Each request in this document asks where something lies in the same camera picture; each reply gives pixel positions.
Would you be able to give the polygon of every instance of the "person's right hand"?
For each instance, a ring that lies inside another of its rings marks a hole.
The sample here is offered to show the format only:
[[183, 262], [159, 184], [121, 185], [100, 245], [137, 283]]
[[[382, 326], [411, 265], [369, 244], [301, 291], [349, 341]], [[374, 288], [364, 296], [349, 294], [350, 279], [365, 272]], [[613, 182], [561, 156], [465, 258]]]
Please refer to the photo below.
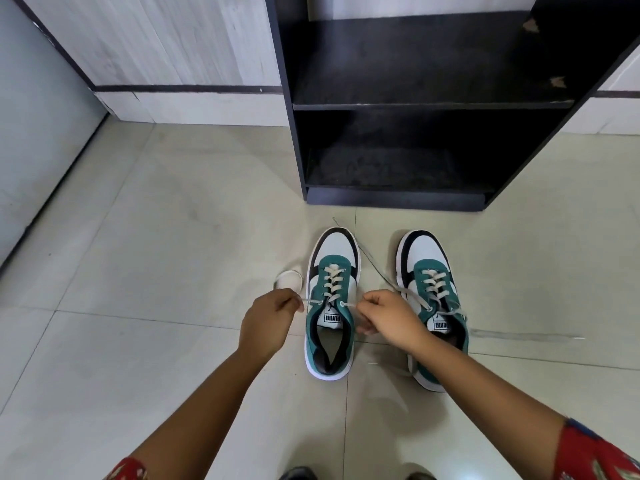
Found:
[[373, 335], [380, 332], [391, 345], [407, 353], [429, 334], [427, 328], [402, 296], [391, 290], [376, 290], [364, 293], [357, 309], [362, 321], [359, 333]]

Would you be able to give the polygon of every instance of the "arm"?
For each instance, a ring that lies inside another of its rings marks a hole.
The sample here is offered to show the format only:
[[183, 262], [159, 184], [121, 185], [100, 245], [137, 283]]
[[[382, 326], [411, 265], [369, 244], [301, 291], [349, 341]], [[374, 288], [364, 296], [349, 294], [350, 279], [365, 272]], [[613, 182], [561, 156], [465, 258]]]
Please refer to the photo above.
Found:
[[293, 315], [304, 309], [292, 290], [257, 298], [240, 329], [236, 352], [131, 454], [153, 480], [201, 480], [209, 471], [244, 395], [284, 345]]
[[358, 331], [379, 331], [423, 364], [520, 476], [552, 478], [564, 416], [432, 335], [400, 295], [365, 293], [358, 311]]

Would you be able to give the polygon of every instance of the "black shoe rack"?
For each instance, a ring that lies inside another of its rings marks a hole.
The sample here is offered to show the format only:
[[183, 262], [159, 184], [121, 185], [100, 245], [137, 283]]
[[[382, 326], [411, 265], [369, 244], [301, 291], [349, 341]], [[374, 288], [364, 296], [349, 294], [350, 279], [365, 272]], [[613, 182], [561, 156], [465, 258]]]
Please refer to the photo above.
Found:
[[483, 210], [640, 42], [640, 0], [314, 22], [266, 4], [311, 204]]

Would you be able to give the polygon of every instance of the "shoe sole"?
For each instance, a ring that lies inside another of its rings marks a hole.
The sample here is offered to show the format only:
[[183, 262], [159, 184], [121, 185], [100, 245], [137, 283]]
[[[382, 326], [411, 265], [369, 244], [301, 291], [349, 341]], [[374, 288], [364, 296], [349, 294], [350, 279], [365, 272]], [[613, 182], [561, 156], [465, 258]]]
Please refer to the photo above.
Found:
[[[398, 286], [400, 286], [400, 288], [406, 288], [404, 286], [404, 283], [402, 282], [402, 273], [401, 273], [400, 261], [402, 256], [402, 249], [404, 248], [404, 244], [406, 243], [406, 240], [409, 237], [409, 234], [414, 233], [416, 230], [421, 230], [421, 229], [414, 229], [404, 234], [402, 240], [400, 240], [400, 244], [398, 244], [398, 249], [396, 251], [396, 282], [398, 283]], [[407, 300], [406, 293], [400, 293], [400, 295], [405, 300]], [[413, 357], [411, 357], [411, 355], [406, 356], [406, 366], [409, 369], [409, 372], [413, 370]], [[416, 382], [418, 382], [418, 384], [420, 384], [422, 387], [424, 387], [429, 391], [445, 392], [444, 387], [441, 384], [434, 384], [433, 382], [428, 381], [422, 375], [420, 375], [420, 371], [416, 371], [416, 373], [413, 375], [413, 379], [415, 379]]]
[[[326, 231], [329, 231], [331, 229], [338, 228], [338, 227], [340, 226], [329, 227], [329, 229], [327, 229]], [[360, 255], [360, 247], [358, 247], [358, 242], [356, 241], [356, 237], [353, 235], [353, 233], [349, 229], [347, 229], [347, 227], [340, 227], [340, 229], [345, 229], [349, 233], [353, 241], [356, 243], [356, 250], [358, 252], [358, 273], [356, 274], [356, 287], [357, 287], [358, 283], [360, 282], [360, 271], [362, 270], [362, 256]], [[320, 239], [322, 239], [326, 231], [324, 231], [322, 235], [318, 237], [318, 240], [316, 241], [316, 244], [313, 247], [314, 250], [316, 249], [318, 243], [320, 243]], [[309, 306], [308, 305], [309, 298], [311, 298], [310, 297], [311, 290], [309, 290], [309, 274], [311, 274], [311, 265], [312, 265], [311, 257], [309, 257], [309, 265], [307, 266], [307, 281], [305, 282], [305, 288], [307, 289], [305, 291], [305, 295], [307, 298], [307, 306]], [[311, 364], [309, 363], [309, 357], [307, 356], [307, 341], [308, 341], [307, 327], [305, 326], [305, 343], [304, 343], [305, 363], [307, 364], [307, 370], [309, 371], [309, 373], [311, 373], [313, 377], [315, 377], [316, 379], [320, 379], [321, 381], [337, 381], [339, 379], [342, 379], [349, 373], [349, 371], [351, 370], [351, 366], [353, 364], [353, 350], [354, 350], [353, 345], [351, 346], [351, 356], [349, 357], [349, 361], [347, 362], [347, 367], [345, 367], [344, 370], [341, 371], [339, 374], [336, 374], [334, 376], [324, 376], [322, 374], [318, 374], [315, 370], [313, 370], [313, 367], [311, 367]]]

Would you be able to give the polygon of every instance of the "forearm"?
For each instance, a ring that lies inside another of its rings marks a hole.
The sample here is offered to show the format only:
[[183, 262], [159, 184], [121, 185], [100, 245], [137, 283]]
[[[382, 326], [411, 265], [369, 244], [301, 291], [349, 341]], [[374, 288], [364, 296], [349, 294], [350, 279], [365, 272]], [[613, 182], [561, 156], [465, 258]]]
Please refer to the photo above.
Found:
[[153, 480], [203, 479], [263, 366], [231, 354], [131, 456]]
[[410, 353], [526, 480], [550, 480], [564, 416], [425, 331]]

